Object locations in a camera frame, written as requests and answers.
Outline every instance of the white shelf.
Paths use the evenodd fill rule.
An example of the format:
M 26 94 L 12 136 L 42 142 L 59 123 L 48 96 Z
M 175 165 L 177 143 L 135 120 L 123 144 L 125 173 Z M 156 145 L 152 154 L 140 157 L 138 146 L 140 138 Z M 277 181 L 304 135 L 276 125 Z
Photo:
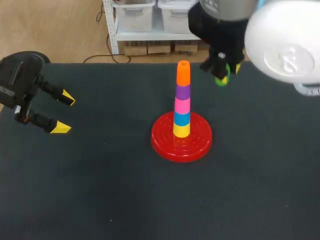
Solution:
M 152 31 L 146 32 L 125 32 L 121 31 L 119 21 L 116 19 L 116 35 L 114 37 L 117 41 L 171 41 L 171 40 L 199 40 L 199 38 L 192 33 L 189 34 L 172 34 L 164 32 L 164 23 L 162 19 L 161 9 L 153 8 L 153 26 Z

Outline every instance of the dark table mat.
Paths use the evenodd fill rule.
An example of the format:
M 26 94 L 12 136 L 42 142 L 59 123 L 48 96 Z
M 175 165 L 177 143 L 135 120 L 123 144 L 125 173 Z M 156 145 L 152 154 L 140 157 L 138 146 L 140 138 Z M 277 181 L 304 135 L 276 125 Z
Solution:
M 214 129 L 207 156 L 176 164 L 150 144 L 174 107 L 175 64 L 48 64 L 73 107 L 34 110 L 50 135 L 0 114 L 1 240 L 318 240 L 320 97 L 251 63 L 227 87 L 191 68 L 191 110 Z

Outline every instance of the robot logo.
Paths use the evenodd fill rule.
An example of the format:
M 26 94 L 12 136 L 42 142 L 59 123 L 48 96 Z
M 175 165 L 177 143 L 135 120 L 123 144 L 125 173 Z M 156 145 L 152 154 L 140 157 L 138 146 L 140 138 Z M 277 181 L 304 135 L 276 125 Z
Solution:
M 298 70 L 297 53 L 294 47 L 290 47 L 280 52 L 279 59 L 281 68 L 288 74 L 293 74 Z
M 309 51 L 299 45 L 279 45 L 268 48 L 264 62 L 270 70 L 282 76 L 302 77 L 315 67 L 315 60 Z
M 219 12 L 218 0 L 205 0 L 205 5 L 207 6 L 208 9 L 210 9 L 214 13 Z

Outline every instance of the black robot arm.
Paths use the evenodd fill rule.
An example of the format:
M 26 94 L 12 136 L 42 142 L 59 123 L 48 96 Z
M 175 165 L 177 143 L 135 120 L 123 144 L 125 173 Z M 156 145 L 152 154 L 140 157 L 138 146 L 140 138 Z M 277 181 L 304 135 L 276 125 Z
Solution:
M 67 133 L 70 126 L 47 118 L 30 109 L 30 104 L 40 88 L 55 100 L 72 106 L 75 99 L 61 87 L 44 80 L 41 75 L 43 61 L 32 54 L 11 55 L 0 61 L 0 103 L 15 108 L 15 120 L 32 123 L 48 133 Z

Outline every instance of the robotic hand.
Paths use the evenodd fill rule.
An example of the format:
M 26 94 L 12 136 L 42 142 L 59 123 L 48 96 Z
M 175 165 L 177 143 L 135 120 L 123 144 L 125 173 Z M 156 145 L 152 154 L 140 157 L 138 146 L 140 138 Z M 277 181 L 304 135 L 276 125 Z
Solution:
M 52 85 L 41 75 L 43 63 L 49 59 L 39 52 L 18 52 L 0 61 L 0 103 L 15 108 L 15 120 L 32 123 L 51 134 L 67 133 L 71 127 L 30 109 L 32 99 L 41 89 L 55 100 L 72 106 L 75 99 L 61 87 Z
M 189 11 L 189 28 L 211 46 L 202 64 L 220 85 L 244 59 L 266 75 L 320 95 L 320 0 L 200 0 Z

